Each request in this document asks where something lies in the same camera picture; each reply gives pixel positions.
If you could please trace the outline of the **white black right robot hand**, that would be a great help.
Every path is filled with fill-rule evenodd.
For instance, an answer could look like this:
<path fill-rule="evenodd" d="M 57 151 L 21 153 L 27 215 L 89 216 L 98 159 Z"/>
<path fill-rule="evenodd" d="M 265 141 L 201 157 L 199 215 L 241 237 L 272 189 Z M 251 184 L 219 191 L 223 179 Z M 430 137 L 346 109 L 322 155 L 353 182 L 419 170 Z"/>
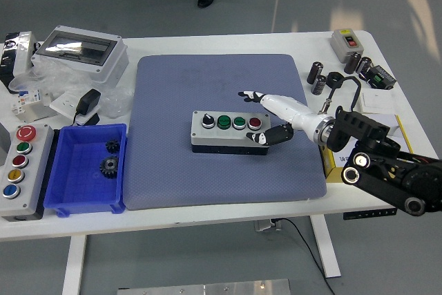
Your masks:
<path fill-rule="evenodd" d="M 290 140 L 294 131 L 304 131 L 312 142 L 320 146 L 326 145 L 334 124 L 333 117 L 317 114 L 292 97 L 256 91 L 240 91 L 238 95 L 244 97 L 245 102 L 260 103 L 270 113 L 286 121 L 286 124 L 267 129 L 265 132 L 247 133 L 246 136 L 250 140 L 263 146 L 271 146 Z"/>

